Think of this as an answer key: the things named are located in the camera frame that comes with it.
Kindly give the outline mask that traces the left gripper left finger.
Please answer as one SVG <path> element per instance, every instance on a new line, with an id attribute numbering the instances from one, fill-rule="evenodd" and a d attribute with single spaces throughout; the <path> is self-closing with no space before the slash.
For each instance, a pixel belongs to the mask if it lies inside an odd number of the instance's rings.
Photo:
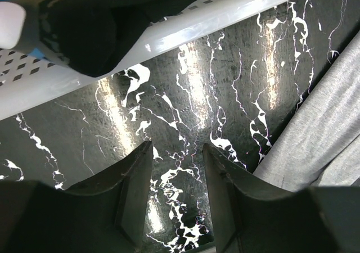
<path id="1" fill-rule="evenodd" d="M 139 252 L 152 143 L 67 190 L 1 182 L 2 252 Z"/>

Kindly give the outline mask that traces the grey t shirt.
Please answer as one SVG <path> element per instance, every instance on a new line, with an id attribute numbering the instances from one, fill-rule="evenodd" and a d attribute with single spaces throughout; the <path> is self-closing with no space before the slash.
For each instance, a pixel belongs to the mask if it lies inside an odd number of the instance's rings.
<path id="1" fill-rule="evenodd" d="M 296 192 L 359 185 L 359 35 L 317 83 L 253 174 Z"/>

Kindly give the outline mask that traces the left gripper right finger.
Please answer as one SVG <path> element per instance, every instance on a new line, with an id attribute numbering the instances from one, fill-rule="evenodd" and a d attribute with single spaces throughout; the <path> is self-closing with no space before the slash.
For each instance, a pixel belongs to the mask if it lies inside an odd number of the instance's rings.
<path id="1" fill-rule="evenodd" d="M 358 252 L 359 188 L 292 193 L 202 149 L 218 252 Z"/>

